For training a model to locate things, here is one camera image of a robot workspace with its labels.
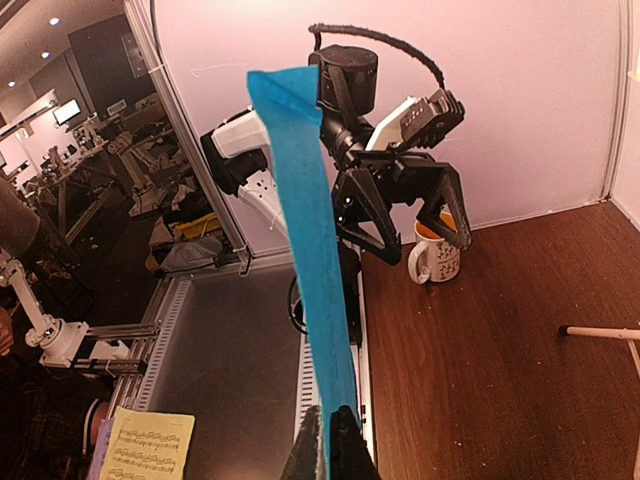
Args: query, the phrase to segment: musical notes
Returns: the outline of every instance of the musical notes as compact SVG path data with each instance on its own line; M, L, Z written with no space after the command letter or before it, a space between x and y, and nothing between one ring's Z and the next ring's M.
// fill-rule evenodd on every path
M101 480L182 478L194 417L118 409Z

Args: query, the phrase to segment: blue fabric strip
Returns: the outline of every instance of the blue fabric strip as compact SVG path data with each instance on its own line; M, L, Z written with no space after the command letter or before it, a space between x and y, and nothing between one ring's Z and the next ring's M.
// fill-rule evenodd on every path
M342 405L351 407L356 418L358 412L333 207L319 140L318 68L249 72L248 84L271 140L322 399L329 471L331 414Z

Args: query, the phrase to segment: computer screen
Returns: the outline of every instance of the computer screen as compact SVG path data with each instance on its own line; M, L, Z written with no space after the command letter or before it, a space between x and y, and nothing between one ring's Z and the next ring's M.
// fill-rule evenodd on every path
M68 122L76 115L80 114L80 105L75 100L65 103L61 107L56 108L53 111L53 116L56 117L58 125Z

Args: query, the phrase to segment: mug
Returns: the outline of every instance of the mug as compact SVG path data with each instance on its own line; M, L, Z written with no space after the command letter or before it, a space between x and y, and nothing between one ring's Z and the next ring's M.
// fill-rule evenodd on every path
M442 212L440 219L455 230L456 226L450 213ZM413 231L416 235L416 246L411 250L408 262L411 280L422 285L428 280L446 282L455 277L460 271L460 249L420 222L415 223Z

